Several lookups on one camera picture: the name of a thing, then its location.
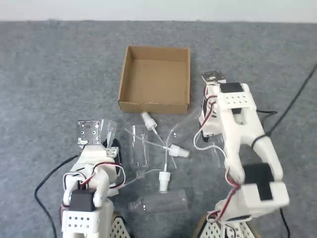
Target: plastic bottle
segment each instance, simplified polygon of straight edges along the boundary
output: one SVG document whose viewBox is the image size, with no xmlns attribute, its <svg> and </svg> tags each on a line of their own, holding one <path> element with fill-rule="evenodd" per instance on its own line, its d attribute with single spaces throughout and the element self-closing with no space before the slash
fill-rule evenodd
<svg viewBox="0 0 317 238">
<path fill-rule="evenodd" d="M 148 129 L 144 125 L 133 125 L 130 131 L 136 136 L 148 140 Z M 136 172 L 136 178 L 143 178 L 145 171 L 150 167 L 148 145 L 134 135 L 130 135 L 130 148 L 130 166 Z"/>
<path fill-rule="evenodd" d="M 184 190 L 141 196 L 129 203 L 129 210 L 137 213 L 184 212 L 187 198 Z"/>
</svg>

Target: red wire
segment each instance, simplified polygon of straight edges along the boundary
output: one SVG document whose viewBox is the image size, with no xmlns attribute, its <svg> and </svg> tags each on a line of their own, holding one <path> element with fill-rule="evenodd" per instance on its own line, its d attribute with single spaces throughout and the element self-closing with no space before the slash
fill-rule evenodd
<svg viewBox="0 0 317 238">
<path fill-rule="evenodd" d="M 118 165 L 118 166 L 121 166 L 121 165 L 116 164 L 116 163 L 113 163 L 113 162 L 101 162 L 101 163 L 96 164 L 96 165 L 94 166 L 94 168 L 93 168 L 93 171 L 92 171 L 92 173 L 91 173 L 91 176 L 90 176 L 88 179 L 86 179 L 82 184 L 80 184 L 81 187 L 82 187 L 82 186 L 85 186 L 87 183 L 89 183 L 89 181 L 90 181 L 90 180 L 93 178 L 93 176 L 94 176 L 94 171 L 95 171 L 96 167 L 98 167 L 98 166 L 100 166 L 100 165 Z M 120 183 L 120 184 L 118 184 L 118 185 L 115 185 L 115 186 L 113 186 L 113 187 L 110 187 L 110 188 L 115 188 L 115 187 L 121 186 L 122 184 L 123 184 L 123 182 Z"/>
</svg>

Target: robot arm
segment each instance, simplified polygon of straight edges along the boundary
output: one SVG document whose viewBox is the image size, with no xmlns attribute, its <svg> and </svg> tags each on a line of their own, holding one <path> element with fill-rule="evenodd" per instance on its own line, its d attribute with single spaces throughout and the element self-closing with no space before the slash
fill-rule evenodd
<svg viewBox="0 0 317 238">
<path fill-rule="evenodd" d="M 99 128 L 100 122 L 84 121 L 82 124 L 83 132 L 78 142 L 85 144 L 84 150 L 63 178 L 63 238 L 108 238 L 114 206 L 107 196 L 116 190 L 111 189 L 110 184 L 119 176 L 114 160 L 119 148 L 101 145 L 96 129 L 92 130 L 93 136 L 83 136 L 88 134 L 85 127 L 88 130 Z"/>
<path fill-rule="evenodd" d="M 240 145 L 251 146 L 255 138 L 264 134 L 248 85 L 226 83 L 218 71 L 203 74 L 203 79 L 207 86 L 201 124 L 212 110 L 203 128 L 203 139 L 207 141 L 209 136 L 222 134 L 226 153 L 225 167 L 240 184 L 240 189 L 231 197 L 221 219 L 250 220 L 288 205 L 286 186 L 281 181 L 282 167 L 270 138 L 259 140 L 253 148 L 262 163 L 241 164 Z M 224 204 L 224 200 L 218 202 L 216 210 L 221 210 Z"/>
</svg>

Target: white wire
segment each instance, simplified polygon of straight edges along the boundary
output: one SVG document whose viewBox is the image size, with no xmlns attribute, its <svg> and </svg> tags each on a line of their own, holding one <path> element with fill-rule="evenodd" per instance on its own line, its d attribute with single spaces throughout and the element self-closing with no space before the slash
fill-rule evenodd
<svg viewBox="0 0 317 238">
<path fill-rule="evenodd" d="M 118 167 L 118 168 L 121 169 L 121 171 L 122 171 L 122 173 L 123 173 L 123 183 L 122 183 L 122 185 L 120 185 L 120 186 L 118 186 L 118 187 L 115 187 L 115 188 L 116 188 L 116 189 L 122 188 L 123 185 L 124 185 L 124 183 L 125 183 L 125 179 L 126 179 L 126 175 L 125 175 L 124 168 L 123 168 L 121 165 L 115 165 L 115 164 L 111 164 L 111 163 L 107 163 L 107 162 L 104 162 L 104 164 L 100 164 L 100 165 L 98 165 L 98 166 L 102 166 L 102 165 L 115 166 L 115 167 Z M 95 173 L 96 173 L 96 171 L 93 171 L 93 174 L 92 174 L 89 178 L 87 178 L 85 181 L 83 181 L 81 184 L 85 183 L 87 180 L 90 180 L 90 179 L 95 175 Z"/>
<path fill-rule="evenodd" d="M 169 138 L 170 138 L 170 136 L 172 135 L 172 132 L 173 132 L 173 131 L 175 130 L 175 128 L 177 127 L 177 125 L 178 125 L 178 124 L 176 124 L 176 125 L 172 128 L 172 130 L 169 132 L 168 137 L 167 137 L 167 139 L 166 139 L 166 143 L 165 143 L 165 145 L 166 145 L 166 149 L 165 149 L 165 165 L 166 165 L 166 167 L 167 167 L 167 148 L 168 148 Z M 174 160 L 174 158 L 173 158 L 172 156 L 171 156 L 171 159 L 172 159 L 172 161 L 173 161 L 173 164 L 174 164 L 175 169 L 177 169 L 175 160 Z"/>
<path fill-rule="evenodd" d="M 67 175 L 81 175 L 81 176 L 84 178 L 83 180 L 86 180 L 86 176 L 85 176 L 82 172 L 80 172 L 80 171 L 70 171 L 70 172 L 67 172 L 67 173 L 65 173 L 64 176 L 63 176 L 63 188 L 64 188 L 64 191 L 66 190 L 66 179 L 65 179 L 65 177 L 66 177 Z"/>
<path fill-rule="evenodd" d="M 152 169 L 152 170 L 146 171 L 146 172 L 144 173 L 144 175 L 149 174 L 149 173 L 151 173 L 151 172 L 155 172 L 155 171 L 163 171 L 163 170 L 161 170 L 161 169 Z M 131 181 L 129 181 L 129 182 L 127 182 L 126 184 L 124 184 L 122 187 L 126 187 L 127 185 L 129 185 L 129 184 L 135 182 L 135 181 L 138 180 L 138 179 L 141 179 L 141 178 L 134 178 L 134 179 L 132 179 Z"/>
<path fill-rule="evenodd" d="M 209 115 L 209 117 L 206 119 L 206 121 L 209 120 L 209 118 L 211 117 L 211 115 L 212 115 L 212 113 L 210 113 L 210 115 Z M 195 147 L 197 150 L 208 150 L 208 149 L 210 149 L 210 148 L 218 149 L 218 150 L 221 151 L 221 153 L 223 154 L 224 158 L 226 159 L 227 156 L 226 156 L 225 152 L 223 151 L 223 149 L 221 149 L 221 148 L 220 148 L 219 146 L 217 146 L 217 145 L 209 145 L 209 146 L 207 146 L 207 147 L 198 147 L 198 146 L 196 145 L 197 136 L 198 136 L 199 133 L 203 130 L 204 126 L 205 126 L 205 124 L 200 127 L 200 129 L 197 131 L 197 133 L 196 133 L 195 136 L 194 136 L 194 140 L 193 140 L 194 147 Z"/>
<path fill-rule="evenodd" d="M 155 133 L 155 135 L 157 135 L 158 139 L 160 140 L 160 142 L 162 143 L 162 145 L 165 145 L 164 141 L 162 140 L 162 138 L 160 137 L 160 135 L 158 133 Z"/>
<path fill-rule="evenodd" d="M 164 150 L 169 150 L 169 148 L 168 148 L 167 146 L 162 146 L 162 145 L 159 145 L 159 144 L 150 142 L 150 141 L 148 141 L 148 140 L 145 140 L 145 139 L 143 139 L 143 138 L 137 136 L 137 135 L 134 134 L 133 132 L 129 131 L 127 128 L 125 128 L 124 130 L 125 130 L 126 132 L 128 132 L 129 134 L 133 135 L 134 137 L 138 138 L 139 140 L 143 140 L 143 141 L 146 142 L 146 143 L 149 143 L 149 144 L 151 144 L 151 145 L 155 145 L 155 146 L 157 146 L 157 147 L 163 148 Z M 177 166 L 176 166 L 176 163 L 175 163 L 174 158 L 172 158 L 172 161 L 173 161 L 173 164 L 174 164 L 175 168 L 177 169 Z"/>
<path fill-rule="evenodd" d="M 165 145 L 167 147 L 167 144 L 165 144 L 165 142 L 162 140 L 162 138 L 160 137 L 160 135 L 158 133 L 156 133 L 156 135 L 158 136 L 158 139 L 160 140 L 160 142 Z M 173 156 L 170 156 L 170 158 L 172 159 L 172 162 L 174 164 L 175 169 L 177 169 L 176 163 L 175 163 L 175 159 Z M 167 154 L 165 155 L 165 164 L 167 166 Z"/>
<path fill-rule="evenodd" d="M 123 182 L 122 182 L 122 185 L 120 185 L 120 186 L 118 186 L 118 187 L 114 187 L 114 188 L 115 188 L 115 189 L 120 189 L 120 188 L 124 187 L 125 179 L 126 179 L 124 168 L 123 168 L 121 165 L 114 165 L 114 164 L 108 164 L 108 165 L 112 165 L 112 166 L 116 166 L 116 167 L 120 168 L 121 171 L 122 171 L 122 173 L 123 173 Z"/>
<path fill-rule="evenodd" d="M 125 128 L 124 130 L 125 130 L 126 132 L 128 132 L 129 134 L 133 135 L 134 137 L 138 138 L 139 140 L 143 140 L 143 141 L 146 142 L 146 143 L 149 143 L 149 144 L 151 144 L 151 145 L 155 145 L 155 146 L 160 147 L 160 148 L 163 148 L 163 149 L 166 149 L 166 148 L 167 148 L 166 146 L 162 146 L 162 145 L 159 145 L 159 144 L 150 142 L 150 141 L 148 141 L 148 140 L 145 140 L 145 139 L 143 139 L 143 138 L 137 136 L 137 135 L 134 134 L 133 132 L 129 131 L 127 128 Z"/>
</svg>

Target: open cardboard box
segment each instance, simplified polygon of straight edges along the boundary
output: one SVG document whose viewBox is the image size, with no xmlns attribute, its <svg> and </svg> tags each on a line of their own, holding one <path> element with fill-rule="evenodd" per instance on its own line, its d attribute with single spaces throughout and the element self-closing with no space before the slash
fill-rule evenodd
<svg viewBox="0 0 317 238">
<path fill-rule="evenodd" d="M 128 46 L 118 96 L 122 111 L 185 113 L 189 94 L 189 49 Z"/>
</svg>

